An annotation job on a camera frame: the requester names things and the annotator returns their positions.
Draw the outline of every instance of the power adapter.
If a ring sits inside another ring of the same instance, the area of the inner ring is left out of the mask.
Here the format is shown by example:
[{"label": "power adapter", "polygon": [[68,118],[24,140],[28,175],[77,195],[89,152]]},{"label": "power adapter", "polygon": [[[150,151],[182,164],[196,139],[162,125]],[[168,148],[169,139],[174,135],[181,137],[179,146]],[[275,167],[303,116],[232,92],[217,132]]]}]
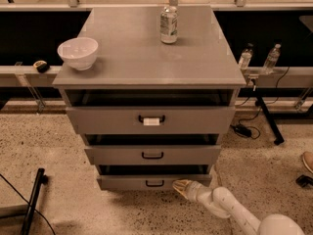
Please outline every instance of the power adapter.
[{"label": "power adapter", "polygon": [[246,128],[245,126],[241,125],[241,124],[237,124],[237,125],[232,125],[234,131],[238,134],[241,134],[245,137],[251,137],[252,136],[252,132],[250,129]]}]

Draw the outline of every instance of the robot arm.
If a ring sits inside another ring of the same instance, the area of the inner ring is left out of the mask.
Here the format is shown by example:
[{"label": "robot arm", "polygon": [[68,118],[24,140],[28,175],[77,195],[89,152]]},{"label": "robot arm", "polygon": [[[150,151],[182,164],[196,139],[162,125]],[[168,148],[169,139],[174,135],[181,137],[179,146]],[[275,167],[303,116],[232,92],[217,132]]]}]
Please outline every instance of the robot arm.
[{"label": "robot arm", "polygon": [[203,204],[220,218],[231,216],[246,235],[304,235],[292,219],[283,215],[272,214],[261,222],[225,187],[209,189],[197,181],[184,179],[174,181],[173,188],[187,200]]}]

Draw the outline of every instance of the white bowl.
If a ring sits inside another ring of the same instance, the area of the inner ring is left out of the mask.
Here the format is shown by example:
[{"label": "white bowl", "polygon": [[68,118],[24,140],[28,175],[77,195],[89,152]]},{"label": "white bowl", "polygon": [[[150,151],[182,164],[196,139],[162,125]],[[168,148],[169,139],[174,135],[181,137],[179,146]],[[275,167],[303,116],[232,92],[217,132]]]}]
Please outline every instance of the white bowl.
[{"label": "white bowl", "polygon": [[58,48],[60,58],[70,67],[84,71],[95,63],[98,42],[89,37],[72,38]]}]

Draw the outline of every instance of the dresser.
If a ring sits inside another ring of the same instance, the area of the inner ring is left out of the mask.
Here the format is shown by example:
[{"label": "dresser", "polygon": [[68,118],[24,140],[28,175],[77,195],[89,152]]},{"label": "dresser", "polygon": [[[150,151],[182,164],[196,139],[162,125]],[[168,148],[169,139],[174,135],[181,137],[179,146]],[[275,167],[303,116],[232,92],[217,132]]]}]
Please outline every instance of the dresser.
[{"label": "dresser", "polygon": [[79,36],[98,41],[96,63],[63,65],[53,82],[103,190],[169,190],[182,178],[208,185],[245,85],[209,6],[178,8],[171,45],[160,42],[161,10],[94,8]]}]

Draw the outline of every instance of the gray countertop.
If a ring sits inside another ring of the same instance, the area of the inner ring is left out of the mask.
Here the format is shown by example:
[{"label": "gray countertop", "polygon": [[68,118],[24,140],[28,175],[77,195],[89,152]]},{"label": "gray countertop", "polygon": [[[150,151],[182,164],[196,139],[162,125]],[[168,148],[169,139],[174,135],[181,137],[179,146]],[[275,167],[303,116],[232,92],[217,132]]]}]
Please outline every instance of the gray countertop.
[{"label": "gray countertop", "polygon": [[63,65],[55,87],[209,86],[236,88],[244,77],[209,6],[178,8],[178,40],[160,41],[160,6],[94,8],[79,36],[99,43],[96,63]]}]

